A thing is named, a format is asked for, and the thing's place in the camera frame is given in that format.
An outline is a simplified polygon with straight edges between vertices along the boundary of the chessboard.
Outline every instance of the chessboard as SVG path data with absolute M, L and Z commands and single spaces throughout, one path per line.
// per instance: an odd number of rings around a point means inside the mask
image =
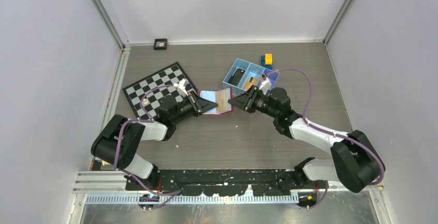
M 176 62 L 140 79 L 133 84 L 126 86 L 123 88 L 123 93 L 128 99 L 129 105 L 131 106 L 135 116 L 141 119 L 148 119 L 148 116 L 140 107 L 140 100 L 145 93 L 157 86 L 173 85 L 183 78 L 187 79 L 188 81 L 185 87 L 186 91 L 198 91 L 193 82 L 190 80 L 189 76 L 184 72 L 181 65 Z M 182 96 L 178 93 L 176 87 L 163 87 L 148 94 L 148 104 L 145 105 L 145 110 L 147 110 L 154 117 L 154 119 L 157 117 L 155 109 L 160 106 L 158 100 L 168 94 L 173 95 L 177 102 L 182 101 Z

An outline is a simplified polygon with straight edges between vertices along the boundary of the small black device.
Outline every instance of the small black device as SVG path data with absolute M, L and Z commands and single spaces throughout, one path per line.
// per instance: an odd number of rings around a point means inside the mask
M 153 43 L 154 50 L 166 50 L 167 49 L 167 38 L 155 39 Z
M 237 86 L 239 84 L 240 80 L 242 79 L 244 73 L 245 73 L 245 70 L 243 70 L 241 68 L 237 68 L 237 70 L 234 72 L 234 74 L 228 80 L 228 83 L 233 85 L 233 86 Z

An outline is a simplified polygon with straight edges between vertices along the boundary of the wooden floor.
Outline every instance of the wooden floor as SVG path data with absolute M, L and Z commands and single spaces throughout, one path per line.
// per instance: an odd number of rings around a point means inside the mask
M 311 121 L 351 130 L 322 43 L 170 45 L 165 51 L 133 46 L 122 87 L 178 61 L 199 90 L 219 90 L 236 58 L 259 64 L 265 53 L 273 54 L 275 69 L 295 67 L 309 74 L 314 84 Z M 287 90 L 292 108 L 301 113 L 309 94 L 305 77 L 282 72 L 276 86 Z M 122 92 L 116 113 L 135 118 Z M 305 142 L 280 135 L 272 121 L 262 113 L 239 109 L 221 116 L 190 117 L 177 124 L 170 140 L 142 141 L 137 153 L 163 169 L 293 168 L 308 157 L 329 158 Z

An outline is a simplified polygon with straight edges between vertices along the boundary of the metal frame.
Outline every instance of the metal frame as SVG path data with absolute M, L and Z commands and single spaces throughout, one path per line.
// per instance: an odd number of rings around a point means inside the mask
M 110 118 L 114 115 L 116 110 L 117 100 L 119 98 L 121 84 L 123 82 L 124 72 L 126 69 L 126 65 L 128 63 L 128 58 L 130 54 L 131 47 L 128 45 L 123 49 L 121 53 L 120 59 L 117 63 L 117 66 L 114 71 L 113 84 L 111 85 L 111 89 L 109 90 L 109 96 L 107 105 L 103 114 L 103 117 L 100 122 L 99 131 L 101 131 L 105 125 L 109 122 Z M 81 180 L 87 177 L 87 175 L 107 175 L 107 176 L 115 176 L 118 180 L 102 180 L 108 179 L 103 177 L 92 177 L 90 181 L 82 182 Z M 124 186 L 126 184 L 126 180 L 123 178 L 122 172 L 117 171 L 100 171 L 96 173 L 95 171 L 80 171 L 78 173 L 78 178 L 76 179 L 75 188 L 73 190 L 74 200 L 72 203 L 72 208 L 70 211 L 69 218 L 67 220 L 68 224 L 79 224 L 81 222 L 82 213 L 85 207 L 84 201 L 87 197 L 87 193 L 94 189 L 94 192 L 102 193 L 111 193 L 113 191 L 120 192 L 120 190 L 124 190 Z
M 120 37 L 119 33 L 117 32 L 116 27 L 114 26 L 113 22 L 109 18 L 108 12 L 105 10 L 105 7 L 103 6 L 102 2 L 100 0 L 91 0 L 96 7 L 100 17 L 103 19 L 103 22 L 105 23 L 106 27 L 108 28 L 109 32 L 113 36 L 114 40 L 116 41 L 117 45 L 121 49 L 124 48 L 124 42 L 122 41 L 122 38 Z
M 370 191 L 372 205 L 376 211 L 377 219 L 380 224 L 391 224 L 393 221 L 388 213 L 385 200 L 383 198 L 383 191 Z
M 342 18 L 344 17 L 345 13 L 347 12 L 348 8 L 350 7 L 353 1 L 354 0 L 345 0 L 343 2 L 341 8 L 338 11 L 338 14 L 336 15 L 332 25 L 330 26 L 330 29 L 328 30 L 327 35 L 323 40 L 324 44 L 328 44 L 330 42 L 330 39 L 332 38 L 333 34 L 335 33 L 336 29 L 339 26 L 339 23 L 341 22 Z
M 306 40 L 255 40 L 255 41 L 211 41 L 211 42 L 169 42 L 171 45 L 208 45 L 208 44 L 256 44 L 256 43 L 318 43 L 323 42 L 322 39 L 306 39 Z M 131 43 L 131 46 L 152 46 L 153 43 Z
M 147 190 L 126 191 L 126 179 L 123 177 L 124 172 L 121 171 L 80 171 L 76 184 L 73 189 L 74 194 L 87 193 L 149 193 Z M 349 191 L 339 182 L 329 181 L 329 191 Z M 367 186 L 364 191 L 383 191 L 382 186 Z M 248 187 L 247 192 L 252 192 L 251 187 Z M 292 189 L 291 192 L 309 192 L 309 189 Z

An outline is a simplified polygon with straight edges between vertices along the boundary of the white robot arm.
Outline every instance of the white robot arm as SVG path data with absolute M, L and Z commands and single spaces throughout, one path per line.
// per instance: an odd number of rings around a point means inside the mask
M 380 165 L 383 168 L 384 165 L 364 133 L 358 130 L 340 132 L 304 120 L 291 108 L 290 98 L 283 88 L 273 88 L 266 93 L 266 89 L 252 86 L 246 93 L 228 102 L 248 113 L 257 110 L 273 117 L 274 126 L 280 134 L 305 141 L 330 154 L 333 159 L 308 158 L 295 168 L 307 180 L 338 181 L 357 193 L 379 177 Z
M 137 175 L 141 179 L 152 179 L 157 175 L 157 166 L 136 154 L 141 140 L 168 140 L 176 130 L 176 123 L 189 117 L 217 107 L 217 103 L 199 97 L 195 91 L 186 91 L 185 79 L 175 84 L 183 96 L 182 102 L 177 103 L 175 97 L 167 95 L 160 99 L 156 109 L 158 117 L 152 120 L 136 120 L 114 115 L 91 146 L 91 154 L 117 168 Z

